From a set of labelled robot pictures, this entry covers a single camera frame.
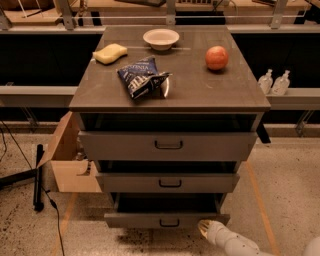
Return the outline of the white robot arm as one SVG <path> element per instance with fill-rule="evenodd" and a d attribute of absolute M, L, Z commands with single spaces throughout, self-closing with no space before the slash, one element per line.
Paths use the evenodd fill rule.
<path fill-rule="evenodd" d="M 209 243 L 221 248 L 227 256 L 274 256 L 261 251 L 254 241 L 231 231 L 219 221 L 200 220 L 198 228 Z M 302 256 L 320 256 L 320 237 L 309 242 Z"/>

